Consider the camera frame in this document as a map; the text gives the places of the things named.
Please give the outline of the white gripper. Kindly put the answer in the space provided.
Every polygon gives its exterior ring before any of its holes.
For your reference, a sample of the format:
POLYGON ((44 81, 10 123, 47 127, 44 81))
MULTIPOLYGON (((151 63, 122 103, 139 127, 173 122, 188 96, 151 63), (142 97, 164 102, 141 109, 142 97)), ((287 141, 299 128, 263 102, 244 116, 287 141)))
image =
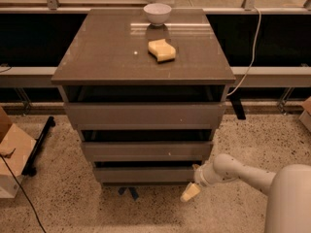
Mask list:
POLYGON ((188 202, 190 199, 198 195, 201 191, 200 186, 212 186, 218 181, 212 163, 195 165, 193 178, 194 183, 189 183, 181 195, 180 200, 182 202, 188 202))

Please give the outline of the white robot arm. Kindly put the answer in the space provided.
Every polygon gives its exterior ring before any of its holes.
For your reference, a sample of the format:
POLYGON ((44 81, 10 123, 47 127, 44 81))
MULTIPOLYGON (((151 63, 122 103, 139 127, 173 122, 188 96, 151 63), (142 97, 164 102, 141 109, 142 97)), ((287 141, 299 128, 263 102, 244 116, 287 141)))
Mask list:
POLYGON ((240 180, 267 196, 264 233, 311 233, 311 166, 292 164, 277 173, 248 166, 221 153, 194 168, 181 195, 188 202, 203 187, 240 180))

